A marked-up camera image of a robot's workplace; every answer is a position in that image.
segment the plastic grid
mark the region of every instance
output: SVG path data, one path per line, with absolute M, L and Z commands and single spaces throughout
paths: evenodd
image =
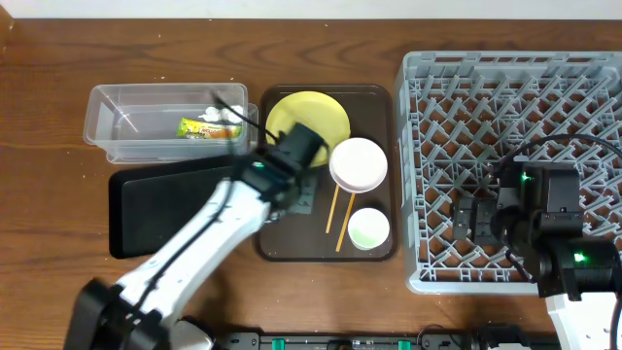
M 505 248 L 453 239 L 450 203 L 496 197 L 487 165 L 539 137 L 585 133 L 620 147 L 622 56 L 598 52 L 412 52 L 396 81 L 402 224 L 415 293 L 535 294 Z M 622 162 L 579 140 L 529 150 L 574 163 L 584 234 L 622 248 Z

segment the snack package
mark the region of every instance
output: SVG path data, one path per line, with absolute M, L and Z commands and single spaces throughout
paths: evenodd
M 204 140 L 226 139 L 227 130 L 229 138 L 237 138 L 242 133 L 242 126 L 199 122 L 182 118 L 177 128 L 177 136 Z

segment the clear plastic container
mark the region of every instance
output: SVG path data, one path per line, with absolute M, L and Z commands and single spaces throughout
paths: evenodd
M 144 84 L 97 86 L 90 93 L 85 142 L 108 153 L 112 163 L 156 163 L 207 158 L 228 153 L 228 140 L 177 136 L 181 118 L 199 120 L 215 107 L 215 92 L 250 116 L 248 92 L 241 84 Z M 236 154 L 249 150 L 249 126 L 241 123 L 233 139 Z

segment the rectangular tray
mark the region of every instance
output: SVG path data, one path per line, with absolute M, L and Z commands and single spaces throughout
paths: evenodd
M 389 172 L 378 188 L 357 194 L 352 212 L 364 207 L 376 207 L 387 215 L 391 224 L 389 238 L 369 251 L 355 248 L 346 236 L 341 252 L 335 247 L 345 218 L 350 194 L 341 191 L 337 199 L 331 230 L 326 234 L 328 212 L 332 203 L 335 183 L 327 166 L 320 167 L 315 188 L 315 199 L 310 214 L 291 213 L 276 225 L 266 225 L 255 235 L 258 253 L 272 262 L 381 262 L 390 258 L 399 243 L 397 225 L 397 196 L 394 185 L 395 167 L 392 145 L 395 145 L 395 126 L 391 97 L 382 87 L 352 86 L 277 86 L 267 90 L 261 98 L 259 119 L 265 124 L 270 110 L 285 96 L 299 91 L 323 92 L 333 97 L 345 109 L 350 119 L 352 137 L 375 141 L 387 155 Z
M 505 248 L 453 239 L 450 203 L 497 196 L 486 165 L 558 133 L 620 147 L 620 52 L 411 52 L 397 73 L 401 225 L 408 288 L 417 294 L 534 295 Z M 530 160 L 569 162 L 580 176 L 583 232 L 622 248 L 615 155 L 582 141 L 549 142 Z

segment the green light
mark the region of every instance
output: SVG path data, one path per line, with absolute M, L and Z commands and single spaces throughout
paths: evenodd
M 586 263 L 587 257 L 581 253 L 574 253 L 574 261 L 577 263 Z

